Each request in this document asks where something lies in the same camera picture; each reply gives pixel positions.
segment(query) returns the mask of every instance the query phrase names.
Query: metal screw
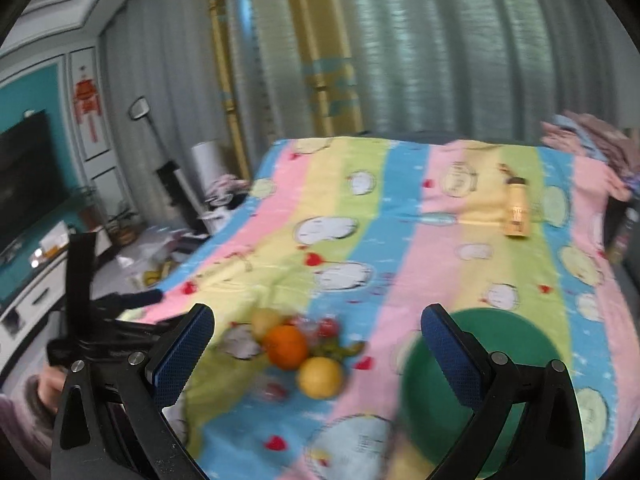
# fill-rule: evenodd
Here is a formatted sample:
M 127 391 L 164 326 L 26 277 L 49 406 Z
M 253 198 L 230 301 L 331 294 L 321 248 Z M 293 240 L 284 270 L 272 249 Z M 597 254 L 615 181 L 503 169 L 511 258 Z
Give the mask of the metal screw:
M 491 354 L 491 361 L 493 361 L 497 365 L 505 365 L 509 362 L 509 358 L 502 352 L 494 352 Z
M 72 372 L 79 372 L 84 368 L 84 361 L 78 360 L 71 365 Z
M 142 352 L 133 352 L 128 359 L 130 365 L 139 365 L 144 360 L 145 355 Z
M 558 359 L 554 359 L 553 361 L 551 361 L 551 367 L 556 372 L 564 372 L 564 363 L 562 361 L 559 361 Z

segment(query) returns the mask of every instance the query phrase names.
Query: drawer handle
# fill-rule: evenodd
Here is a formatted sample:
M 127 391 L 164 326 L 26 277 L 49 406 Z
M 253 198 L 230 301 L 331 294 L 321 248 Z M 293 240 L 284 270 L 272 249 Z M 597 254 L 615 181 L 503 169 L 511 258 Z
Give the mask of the drawer handle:
M 44 300 L 47 297 L 47 294 L 49 293 L 49 287 L 45 288 L 42 291 L 42 294 L 40 294 L 35 300 L 33 300 L 31 302 L 32 305 L 37 305 L 38 303 L 40 303 L 42 300 Z

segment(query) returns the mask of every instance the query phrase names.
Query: bottle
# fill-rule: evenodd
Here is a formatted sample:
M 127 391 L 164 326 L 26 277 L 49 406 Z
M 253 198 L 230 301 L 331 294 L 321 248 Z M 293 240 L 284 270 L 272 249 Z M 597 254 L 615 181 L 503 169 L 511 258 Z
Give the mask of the bottle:
M 624 221 L 621 222 L 620 227 L 618 227 L 616 231 L 616 235 L 607 248 L 607 260 L 609 260 L 611 265 L 617 265 L 624 259 L 626 248 L 629 245 L 634 225 L 638 222 L 638 217 L 638 211 L 633 207 L 626 208 Z
M 507 236 L 528 237 L 531 231 L 527 181 L 519 176 L 507 180 L 507 208 L 502 232 Z

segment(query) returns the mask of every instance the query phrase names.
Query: pile of fruit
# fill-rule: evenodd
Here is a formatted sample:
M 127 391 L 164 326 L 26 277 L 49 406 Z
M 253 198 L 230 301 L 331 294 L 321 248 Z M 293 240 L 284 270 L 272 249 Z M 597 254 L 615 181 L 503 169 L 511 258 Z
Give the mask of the pile of fruit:
M 335 316 L 318 322 L 303 316 L 285 317 L 272 308 L 259 308 L 251 320 L 252 335 L 269 361 L 281 370 L 297 371 L 300 390 L 312 399 L 330 399 L 342 390 L 342 361 L 364 350 L 358 341 L 340 346 L 340 323 Z M 277 388 L 268 384 L 271 393 Z

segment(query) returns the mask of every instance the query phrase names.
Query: blue gripper pad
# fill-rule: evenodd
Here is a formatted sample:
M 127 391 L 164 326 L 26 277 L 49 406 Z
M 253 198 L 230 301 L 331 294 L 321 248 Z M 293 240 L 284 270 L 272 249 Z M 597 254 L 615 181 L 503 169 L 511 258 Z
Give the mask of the blue gripper pad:
M 424 342 L 458 402 L 474 412 L 479 410 L 484 399 L 481 373 L 438 310 L 430 306 L 425 308 L 420 318 L 420 328 Z
M 181 336 L 156 367 L 152 384 L 158 408 L 173 406 L 213 335 L 213 311 L 206 307 L 182 330 Z

